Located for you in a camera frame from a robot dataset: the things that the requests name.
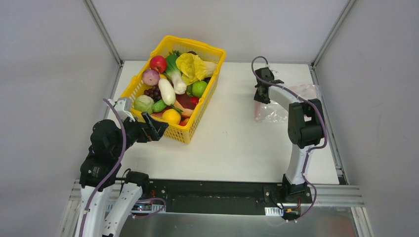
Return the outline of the clear zip top bag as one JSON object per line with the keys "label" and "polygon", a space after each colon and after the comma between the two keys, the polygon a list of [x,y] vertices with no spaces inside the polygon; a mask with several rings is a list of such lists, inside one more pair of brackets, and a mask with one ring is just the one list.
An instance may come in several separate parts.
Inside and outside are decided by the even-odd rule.
{"label": "clear zip top bag", "polygon": [[[321,99],[320,86],[314,84],[293,85],[290,90],[306,100]],[[301,102],[293,95],[269,95],[270,104],[254,101],[254,120],[258,123],[286,123],[289,118],[289,104]]]}

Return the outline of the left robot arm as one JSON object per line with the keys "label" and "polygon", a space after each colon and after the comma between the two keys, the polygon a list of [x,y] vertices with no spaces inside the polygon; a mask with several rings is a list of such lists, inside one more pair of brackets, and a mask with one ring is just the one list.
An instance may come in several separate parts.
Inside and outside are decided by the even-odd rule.
{"label": "left robot arm", "polygon": [[125,151],[134,143],[159,141],[169,124],[153,119],[143,112],[143,122],[119,120],[121,127],[110,119],[97,122],[90,136],[91,146],[80,171],[82,206],[76,227],[77,237],[117,237],[137,200],[151,192],[149,176],[130,171],[119,197],[106,212],[109,196],[121,168]]}

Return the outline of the yellow napa cabbage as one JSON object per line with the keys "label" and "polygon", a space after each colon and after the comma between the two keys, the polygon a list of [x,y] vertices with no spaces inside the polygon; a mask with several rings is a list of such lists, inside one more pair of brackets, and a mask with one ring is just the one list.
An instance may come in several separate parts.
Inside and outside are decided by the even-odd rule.
{"label": "yellow napa cabbage", "polygon": [[204,61],[198,55],[183,53],[175,61],[177,68],[182,72],[182,80],[186,85],[202,81],[213,76],[217,64]]}

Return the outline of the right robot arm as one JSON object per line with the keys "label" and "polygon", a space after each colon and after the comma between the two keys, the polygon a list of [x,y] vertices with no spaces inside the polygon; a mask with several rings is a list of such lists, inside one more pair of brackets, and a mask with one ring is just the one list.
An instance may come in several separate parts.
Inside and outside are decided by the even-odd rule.
{"label": "right robot arm", "polygon": [[283,175],[282,184],[271,191],[273,201],[297,202],[310,196],[306,178],[312,152],[325,140],[322,103],[319,99],[304,99],[274,78],[268,68],[253,72],[256,77],[254,100],[269,104],[276,102],[288,112],[288,137],[292,143],[290,164]]}

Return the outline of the green white bok choy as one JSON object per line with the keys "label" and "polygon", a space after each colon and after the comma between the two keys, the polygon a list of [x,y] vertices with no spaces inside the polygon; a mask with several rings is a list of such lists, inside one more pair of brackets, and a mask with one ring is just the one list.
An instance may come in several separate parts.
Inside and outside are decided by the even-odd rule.
{"label": "green white bok choy", "polygon": [[182,79],[182,73],[176,65],[178,56],[176,54],[170,54],[166,57],[167,68],[164,74],[169,78],[173,84],[175,94],[184,94],[187,89],[186,83]]}

